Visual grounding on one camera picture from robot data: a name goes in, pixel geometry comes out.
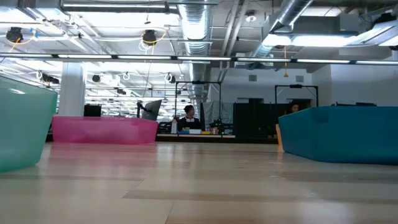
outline exposed ductwork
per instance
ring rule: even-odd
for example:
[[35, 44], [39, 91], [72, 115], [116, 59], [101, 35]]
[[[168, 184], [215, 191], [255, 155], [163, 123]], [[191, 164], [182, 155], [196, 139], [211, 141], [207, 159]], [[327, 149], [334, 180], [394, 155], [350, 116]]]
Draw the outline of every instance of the exposed ductwork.
[[[200, 42], [208, 38], [210, 30], [210, 7], [207, 5], [182, 4], [178, 5], [182, 17], [182, 31], [184, 39], [192, 40], [185, 43], [188, 55], [208, 55], [208, 43]], [[208, 73], [209, 65], [203, 63], [191, 63], [190, 78], [192, 81], [210, 81]], [[203, 98], [203, 87], [193, 86], [195, 98]]]
[[[270, 32], [275, 32], [276, 30], [278, 32], [292, 32], [294, 22], [312, 2], [313, 0], [285, 0], [280, 11], [267, 18], [266, 29], [263, 29], [264, 38]], [[266, 57], [273, 47], [275, 46], [260, 44], [251, 54], [251, 57]]]

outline white column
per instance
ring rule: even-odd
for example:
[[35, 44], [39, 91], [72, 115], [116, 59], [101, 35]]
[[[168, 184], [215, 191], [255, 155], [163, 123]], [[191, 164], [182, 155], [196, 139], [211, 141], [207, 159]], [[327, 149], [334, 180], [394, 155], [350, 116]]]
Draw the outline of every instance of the white column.
[[59, 116], [83, 116], [86, 72], [82, 63], [64, 62], [62, 68]]

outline woman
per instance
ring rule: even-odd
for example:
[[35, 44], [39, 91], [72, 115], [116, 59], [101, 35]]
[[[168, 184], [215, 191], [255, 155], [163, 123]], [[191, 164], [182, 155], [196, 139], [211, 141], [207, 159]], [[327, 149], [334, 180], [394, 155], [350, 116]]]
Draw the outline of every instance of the woman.
[[195, 109], [192, 105], [188, 105], [184, 108], [184, 111], [187, 115], [181, 118], [178, 122], [178, 131], [181, 131], [183, 128], [189, 129], [200, 129], [200, 121], [198, 118], [194, 118]]
[[289, 103], [289, 107], [286, 110], [286, 114], [291, 114], [294, 112], [298, 112], [300, 110], [300, 105], [297, 102]]

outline teal container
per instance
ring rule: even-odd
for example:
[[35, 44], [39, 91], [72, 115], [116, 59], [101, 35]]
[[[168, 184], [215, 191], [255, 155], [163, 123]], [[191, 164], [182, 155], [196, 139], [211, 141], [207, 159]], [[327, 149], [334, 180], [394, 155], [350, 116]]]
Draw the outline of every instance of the teal container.
[[0, 172], [40, 160], [57, 93], [0, 77]]
[[324, 106], [279, 118], [285, 152], [322, 162], [398, 164], [398, 107]]

